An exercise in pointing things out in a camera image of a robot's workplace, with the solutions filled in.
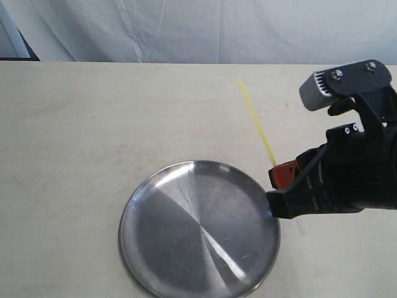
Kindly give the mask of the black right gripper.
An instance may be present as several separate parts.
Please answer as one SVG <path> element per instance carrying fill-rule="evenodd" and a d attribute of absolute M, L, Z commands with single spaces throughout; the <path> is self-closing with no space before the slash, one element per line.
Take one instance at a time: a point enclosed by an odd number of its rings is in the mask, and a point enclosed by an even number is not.
<path fill-rule="evenodd" d="M 280 219 L 301 215 L 396 209 L 396 126 L 376 135 L 340 127 L 327 142 L 268 172 L 271 213 Z"/>

